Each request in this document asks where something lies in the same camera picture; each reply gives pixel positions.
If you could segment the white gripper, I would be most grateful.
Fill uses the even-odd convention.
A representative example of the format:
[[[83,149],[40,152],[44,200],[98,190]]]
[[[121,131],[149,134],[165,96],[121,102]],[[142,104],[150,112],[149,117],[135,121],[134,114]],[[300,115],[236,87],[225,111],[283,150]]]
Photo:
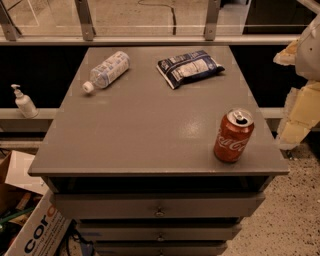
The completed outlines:
[[[273,62],[283,66],[295,64],[296,73],[308,80],[301,89],[291,88],[285,101],[283,118],[276,142],[281,150],[298,146],[320,122],[320,13],[302,32],[278,52]]]

